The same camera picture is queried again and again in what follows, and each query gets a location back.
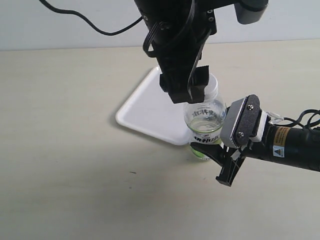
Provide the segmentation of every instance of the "white tray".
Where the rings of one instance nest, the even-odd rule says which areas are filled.
[[[173,104],[160,87],[161,69],[155,67],[116,113],[118,124],[173,145],[189,142],[183,103]]]

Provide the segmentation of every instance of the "clear glass bottle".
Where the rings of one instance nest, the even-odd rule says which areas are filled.
[[[221,144],[220,132],[226,115],[227,107],[219,95],[218,81],[210,74],[208,85],[204,89],[204,102],[184,105],[184,121],[191,129],[189,143]],[[210,160],[192,147],[191,150],[198,158]]]

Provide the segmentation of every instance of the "black cable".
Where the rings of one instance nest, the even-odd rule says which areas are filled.
[[[149,48],[150,48],[152,42],[154,41],[157,33],[159,32],[159,30],[161,30],[161,27],[166,24],[163,21],[156,22],[152,26],[152,28],[150,29],[150,31],[147,34],[147,36],[144,40],[144,43],[143,43],[142,48],[143,48],[143,51],[147,54],[147,56],[150,58],[156,58],[160,54],[168,52],[173,47],[175,47],[180,42],[181,38],[185,35],[185,33],[191,27],[191,24],[192,24],[194,17],[195,17],[195,12],[196,12],[196,2],[195,2],[195,0],[191,0],[191,5],[190,5],[188,17],[186,18],[186,21],[185,21],[183,27],[180,29],[180,31],[164,46],[160,46],[157,50],[149,51]]]
[[[134,27],[135,25],[137,25],[143,19],[142,17],[140,17],[138,20],[136,20],[135,22],[133,22],[129,26],[126,26],[125,28],[123,28],[123,29],[121,29],[119,31],[106,32],[106,31],[102,31],[101,29],[97,28],[86,16],[82,15],[80,12],[77,12],[77,11],[74,11],[74,10],[66,10],[66,9],[56,8],[56,7],[52,6],[50,3],[48,3],[46,0],[39,0],[39,1],[45,7],[47,7],[49,10],[51,10],[51,11],[57,13],[57,14],[70,14],[70,15],[78,16],[79,18],[83,19],[87,24],[89,24],[98,33],[100,33],[102,35],[106,35],[106,36],[115,36],[115,35],[118,35],[118,34],[122,34],[125,31],[127,31],[127,30],[131,29],[132,27]]]
[[[303,125],[301,123],[302,119],[304,118],[305,115],[307,114],[313,114],[307,121],[307,124],[306,125]],[[308,129],[311,133],[313,134],[320,134],[320,131],[315,131],[313,130],[312,128],[319,125],[320,124],[320,119],[317,120],[317,121],[314,121],[314,122],[311,122],[312,119],[316,116],[316,115],[320,115],[320,110],[316,110],[316,109],[308,109],[308,110],[305,110],[303,111],[300,116],[298,117],[297,120],[294,120],[292,118],[289,118],[289,117],[285,117],[284,120],[285,121],[290,121],[292,123],[289,123],[289,124],[276,124],[276,126],[281,126],[281,127],[288,127],[288,128],[293,128],[295,126],[300,126],[302,127],[303,129]]]

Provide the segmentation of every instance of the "table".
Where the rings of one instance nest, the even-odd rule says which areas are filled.
[[[208,44],[228,104],[319,109],[320,40]],[[157,62],[140,47],[0,52],[2,240],[319,239],[320,173],[246,159],[233,186],[214,162],[117,125]]]

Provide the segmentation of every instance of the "white wall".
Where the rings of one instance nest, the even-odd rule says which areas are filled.
[[[139,17],[134,0],[48,0],[57,8],[86,15],[105,31]],[[261,21],[241,25],[233,6],[216,10],[218,33],[210,43],[320,38],[319,0],[270,0]],[[0,50],[141,46],[147,28],[140,23],[119,36],[103,36],[83,20],[56,14],[38,0],[2,0]]]

